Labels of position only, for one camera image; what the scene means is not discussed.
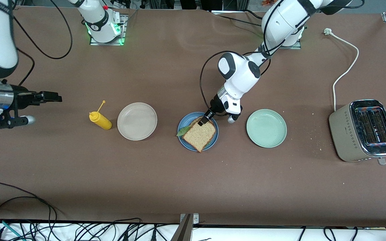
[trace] mustard bottle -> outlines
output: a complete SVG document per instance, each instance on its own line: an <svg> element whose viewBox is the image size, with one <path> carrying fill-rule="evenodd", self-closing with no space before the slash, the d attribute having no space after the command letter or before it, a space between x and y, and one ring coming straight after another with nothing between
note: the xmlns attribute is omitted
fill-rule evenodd
<svg viewBox="0 0 386 241"><path fill-rule="evenodd" d="M110 130L112 127L111 122L107 118L105 118L105 116L101 115L101 113L99 113L99 110L101 110L103 104L105 104L105 101L102 101L102 104L99 107L98 111L89 113L89 119L96 125L102 127L104 130Z"/></svg>

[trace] plate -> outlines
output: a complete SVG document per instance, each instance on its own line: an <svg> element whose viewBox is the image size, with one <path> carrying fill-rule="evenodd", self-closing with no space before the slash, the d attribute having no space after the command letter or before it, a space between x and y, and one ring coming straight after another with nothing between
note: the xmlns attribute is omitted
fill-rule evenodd
<svg viewBox="0 0 386 241"><path fill-rule="evenodd" d="M257 145L272 148L284 141L287 136L287 125L278 113L262 109L255 111L248 118L247 133Z"/></svg>
<svg viewBox="0 0 386 241"><path fill-rule="evenodd" d="M117 128L124 138L131 141L144 140L157 126L156 111L145 103L132 103L118 115Z"/></svg>
<svg viewBox="0 0 386 241"><path fill-rule="evenodd" d="M203 112L193 112L193 113L188 114L187 116L184 116L184 118L182 118L180 123L178 124L177 133L178 133L178 131L180 131L181 128L190 125L199 116L204 116L204 115L205 115L205 113L203 113ZM214 118L211 118L211 121L214 124L215 133L214 133L214 136L213 136L212 140L210 141L210 143L208 143L208 145L206 145L202 151L206 151L206 150L210 149L215 144L215 142L217 141L217 138L218 138L217 122L214 120ZM187 141L185 141L182 136L178 136L178 139L180 140L181 144L185 148L189 149L190 151L197 151L192 145L190 145Z"/></svg>

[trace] blue plate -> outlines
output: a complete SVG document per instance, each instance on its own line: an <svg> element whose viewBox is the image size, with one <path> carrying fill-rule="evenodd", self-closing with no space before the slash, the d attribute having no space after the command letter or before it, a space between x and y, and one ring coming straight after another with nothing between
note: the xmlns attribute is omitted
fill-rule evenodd
<svg viewBox="0 0 386 241"><path fill-rule="evenodd" d="M180 123L178 125L177 133L178 133L178 131L180 131L181 128L190 125L195 119L197 119L199 116L204 116L204 114L205 113L203 113L203 112L193 112L193 113L188 114L187 116L184 116L184 118L180 121ZM211 146L213 146L215 144L215 142L217 141L217 138L218 138L217 122L214 120L214 118L211 118L211 121L215 127L215 134L214 134L211 142L208 145L206 145L205 148L203 149L204 151L210 149ZM185 141L182 136L178 136L178 140L180 140L181 144L185 148L189 149L190 151L197 151L192 145L187 143L187 141Z"/></svg>

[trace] black cable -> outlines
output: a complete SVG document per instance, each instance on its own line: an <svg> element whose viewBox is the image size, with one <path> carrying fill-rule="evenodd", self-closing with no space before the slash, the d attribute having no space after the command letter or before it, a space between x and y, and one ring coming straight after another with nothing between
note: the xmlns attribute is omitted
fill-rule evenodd
<svg viewBox="0 0 386 241"><path fill-rule="evenodd" d="M23 84L23 82L25 82L25 80L28 78L28 76L31 74L32 70L34 69L35 67L35 61L34 61L34 58L32 58L30 55L28 55L27 53L25 53L23 50L19 49L19 48L16 48L17 51L19 51L20 53L22 53L24 56L28 57L31 61L32 61L32 66L31 68L29 69L28 73L26 74L26 76L22 79L22 81L20 81L19 83L19 86L21 86Z"/></svg>
<svg viewBox="0 0 386 241"><path fill-rule="evenodd" d="M79 238L78 238L78 240L81 240L81 238L84 236L84 235L86 235L86 233L90 233L90 235L92 235L92 233L90 232L93 228L95 228L95 227L97 227L98 225L99 225L99 223L98 224L95 224L94 226L92 226L93 224L89 224L89 225L87 225L83 230L86 230L85 232L84 232L84 234L82 234Z"/></svg>
<svg viewBox="0 0 386 241"><path fill-rule="evenodd" d="M262 26L262 25L257 24L257 23L251 23L251 22L247 22L244 20L236 19L236 18L230 18L230 17L226 17L226 16L221 16L221 15L219 15L219 16L222 18L228 18L228 19L235 20L235 21L242 22L242 23L248 23L248 24L255 25L255 26Z"/></svg>
<svg viewBox="0 0 386 241"><path fill-rule="evenodd" d="M365 0L361 0L361 4L358 5L358 6L337 6L337 5L327 5L327 6L322 6L320 8L317 8L316 9L316 12L317 11L320 11L321 9L324 9L324 8L332 8L332 7L337 7L337 8L343 8L343 9L358 9L358 8L361 8L365 3Z"/></svg>
<svg viewBox="0 0 386 241"><path fill-rule="evenodd" d="M249 55L249 54L255 54L255 53L261 53L260 51L252 51L252 52L246 52L243 55Z"/></svg>
<svg viewBox="0 0 386 241"><path fill-rule="evenodd" d="M166 226L166 225L170 225L169 223L168 224L162 224L162 225L159 225L159 226L157 226L156 228L159 228L159 227L162 227L162 226ZM148 232L150 232L151 230L153 230L154 229L154 227L153 228L151 228L151 229L149 229L149 230L147 230L147 231L145 231L144 233L142 233L141 235L139 235L136 239L134 239L133 241L137 241L139 238L141 238L142 236L144 236L146 233L148 233Z"/></svg>
<svg viewBox="0 0 386 241"><path fill-rule="evenodd" d="M91 232L89 232L90 233L90 235L92 235L92 237L89 239L89 241L91 241L93 238L98 238L99 240L101 240L99 237L101 236L101 235L103 235L111 226L114 226L114 229L115 229L115 224L116 223L119 223L119 222L121 222L121 221L131 221L131 220L138 220L138 221L140 221L140 222L142 222L142 219L141 218L127 218L127 219L119 219L119 220L115 220L115 221L112 221L110 224L108 224L107 226L104 226L104 227L102 227L100 230L98 230L98 232L96 232L94 235L91 233Z"/></svg>
<svg viewBox="0 0 386 241"><path fill-rule="evenodd" d="M229 51L229 50L226 50L226 51L220 51L216 54L213 54L211 57L209 57L205 63L203 64L202 66L202 70L200 71L200 76L199 76L199 87L200 87L200 93L202 94L202 98L203 98L203 101L205 102L205 105L206 105L206 108L208 108L209 111L211 111L211 113L213 113L214 115L216 116L226 116L228 115L227 113L226 114L217 114L217 113L214 113L210 108L209 108L209 105L208 105L208 102L206 102L206 98L205 98L205 95L203 93L203 90L202 90L202 74L203 74L203 70L205 69L205 66L206 64L208 63L208 61L210 61L213 57L215 57L216 55L219 55L219 54L222 54L222 53L233 53L233 54L236 54L236 55L239 55L241 56L240 54L236 53L236 52L233 52L233 51Z"/></svg>
<svg viewBox="0 0 386 241"><path fill-rule="evenodd" d="M144 225L137 225L137 228L136 228L136 230L134 230L131 234L129 234L129 232L127 232L128 233L128 235L127 235L127 238L129 238L131 235L133 235L135 232L136 232L136 238L134 239L134 240L136 240L137 238L138 238L138 230L139 229L141 229L142 227L144 227L144 226L146 226L147 224L144 224Z"/></svg>
<svg viewBox="0 0 386 241"><path fill-rule="evenodd" d="M333 236L333 240L331 240L331 239L327 236L326 229L330 230L331 235ZM331 230L331 228L325 227L325 228L323 229L323 232L324 232L324 236L328 239L328 241L336 241L336 237L334 236L333 230Z"/></svg>
<svg viewBox="0 0 386 241"><path fill-rule="evenodd" d="M156 231L157 231L157 233L158 233L165 241L168 241L168 240L161 234L161 232L159 231L159 229L157 229L157 227L156 227Z"/></svg>
<svg viewBox="0 0 386 241"><path fill-rule="evenodd" d="M117 241L120 241L122 238L123 240L128 240L129 239L129 236L128 236L128 233L130 230L133 230L136 226L139 226L140 223L138 224L133 224L132 227L130 227L131 224L129 224L129 226L127 226L126 230L122 233L122 235L118 238Z"/></svg>
<svg viewBox="0 0 386 241"><path fill-rule="evenodd" d="M157 232L157 224L154 225L153 234L151 235L150 241L157 241L156 232Z"/></svg>
<svg viewBox="0 0 386 241"><path fill-rule="evenodd" d="M57 221L57 219L58 219L58 213L56 212L56 209L55 209L52 205L50 205L46 200L44 200L44 199L38 197L36 194L34 194L34 193L32 193L32 192L29 192L29 191L26 191L26 190L24 190L24 189L22 189L22 188L19 188L19 187L17 187L17 186L9 185L9 184L2 183L2 182L0 182L0 185L3 185L3 186L9 186L9 187L15 188L15 189L17 189L17 190L20 190L20 191L23 191L23 192L25 192L25 193L27 193L27 194L32 195L32 197L31 197L31 196L20 196L20 197L11 198L11 199L5 201L4 203L2 203L2 204L0 205L0 208L1 208L4 204L8 203L9 201L12 201L12 200L15 200L15 199L18 199L18 198L33 198L33 199L37 199L38 201L40 201L41 203L45 204L45 205L49 208L49 229L50 229L50 232L49 232L48 238L45 239L45 241L49 241L49 240L50 240L50 236L51 236L52 234L57 238L57 236L53 233L53 227L55 226L56 221ZM53 212L55 213L55 219L53 220L53 225L51 224L52 210L53 210Z"/></svg>
<svg viewBox="0 0 386 241"><path fill-rule="evenodd" d="M298 239L297 241L302 240L302 237L303 237L303 234L305 233L305 231L306 231L306 226L303 226L303 230L302 230L302 232L300 233L299 239Z"/></svg>
<svg viewBox="0 0 386 241"><path fill-rule="evenodd" d="M35 91L29 91L29 90L0 90L2 93L37 93Z"/></svg>
<svg viewBox="0 0 386 241"><path fill-rule="evenodd" d="M357 227L354 227L354 229L355 229L355 233L354 233L354 236L351 238L351 241L354 241L355 238L357 237L358 228L357 228Z"/></svg>
<svg viewBox="0 0 386 241"><path fill-rule="evenodd" d="M82 224L80 224L80 227L78 227L78 229L75 230L74 241L77 240L77 237L83 232L83 230L86 230L86 232L89 232L89 230L87 229L87 227L92 226L92 225L93 225L93 224L91 223L91 224L87 225L86 227L84 227Z"/></svg>
<svg viewBox="0 0 386 241"><path fill-rule="evenodd" d="M48 229L48 228L49 228L49 227L38 228L38 226L40 225L40 223L34 224L34 223L32 223L30 220L28 220L28 219L14 219L14 220L10 220L9 222L7 221L6 223L7 223L7 224L18 223L18 222L20 222L20 221L26 221L26 222L29 223L29 232L27 232L27 233L24 233L24 232L23 232L23 224L20 223L20 229L22 230L23 237L26 237L26 236L28 236L28 235L31 235L31 236L35 239L35 236L34 236L35 233L37 233L37 232L39 232L39 231L41 231L41 230L44 230L44 229ZM68 224L68 225L63 225L63 226L54 226L53 228L63 228L63 227L68 227L68 226L75 225L75 224L81 226L81 224L78 224L78 223L70 223L70 224Z"/></svg>
<svg viewBox="0 0 386 241"><path fill-rule="evenodd" d="M62 59L64 57L66 57L69 52L71 52L71 49L72 49L72 32L71 32L71 28L69 27L69 24L68 24L68 21L66 20L65 18L65 15L63 15L62 11L59 9L58 5L55 4L55 2L53 0L50 0L50 2L52 2L52 4L56 7L56 9L59 11L60 15L62 16L63 20L65 21L65 24L66 24L66 27L68 28L68 32L69 32L69 38L70 38L70 43L69 43L69 49L68 51L60 56L60 57L52 57L52 56L49 56L48 54L46 54L43 50L41 50L38 45L35 43L34 40L32 40L32 38L29 36L29 34L26 32L26 30L23 28L23 26L19 23L19 21L17 20L17 18L15 16L13 16L14 18L14 21L16 21L16 23L19 25L19 27L22 29L22 31L26 34L26 36L29 38L29 40L32 42L32 44L34 44L34 46L43 54L45 55L46 57L50 58L50 59L54 59L54 60L59 60L59 59Z"/></svg>
<svg viewBox="0 0 386 241"><path fill-rule="evenodd" d="M242 10L242 12L249 12L251 15L253 15L255 18L258 18L258 19L263 19L262 17L256 15L255 13L253 13L252 11L248 10L248 9L245 9L245 10Z"/></svg>
<svg viewBox="0 0 386 241"><path fill-rule="evenodd" d="M268 59L269 60L269 64L268 66L266 67L266 69L260 74L260 76L262 76L268 69L269 69L269 66L271 65L271 59Z"/></svg>
<svg viewBox="0 0 386 241"><path fill-rule="evenodd" d="M266 44L266 30L268 29L268 24L269 24L269 21L272 17L272 15L274 14L274 12L276 11L276 9L281 6L281 3L283 2L284 0L281 0L277 5L274 6L274 9L272 10L271 14L269 15L268 19L266 20L266 24L265 24L265 27L264 27L264 31L263 31L263 43L264 43L264 52L267 54L267 55L270 55L270 51L274 50L274 49L271 49L271 50L268 50L268 46Z"/></svg>

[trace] table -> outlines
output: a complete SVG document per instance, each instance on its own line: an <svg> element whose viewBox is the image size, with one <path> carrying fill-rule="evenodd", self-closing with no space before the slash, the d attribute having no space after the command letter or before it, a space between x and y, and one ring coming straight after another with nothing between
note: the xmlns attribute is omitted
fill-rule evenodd
<svg viewBox="0 0 386 241"><path fill-rule="evenodd" d="M97 47L88 45L80 13L63 13L74 45L58 61L41 55L15 26L18 47L37 63L24 86L59 92L63 102L28 107L20 114L35 116L34 125L0 130L0 181L48 200L63 220L138 216L174 223L180 213L192 212L209 224L386 226L386 166L344 163L328 128L331 85L355 50L322 34L329 27L360 49L357 63L337 84L338 108L366 98L386 107L386 23L380 15L315 15L302 50L279 50L242 98L238 121L216 118L218 141L198 154L175 135L183 116L205 111L200 69L213 53L253 51L262 42L260 28L199 10L139 10L125 46ZM56 9L21 6L14 15L45 52L66 51L69 38ZM257 22L243 13L233 16ZM223 84L217 60L204 71L208 99ZM29 65L21 56L9 82L20 81ZM102 100L101 113L114 126L109 131L88 119ZM150 104L158 115L155 132L138 142L124 139L115 127L119 112L133 102ZM277 111L287 123L287 137L276 148L248 139L248 116L262 108ZM19 194L0 187L0 203ZM46 212L38 202L14 201L0 218L46 219Z"/></svg>

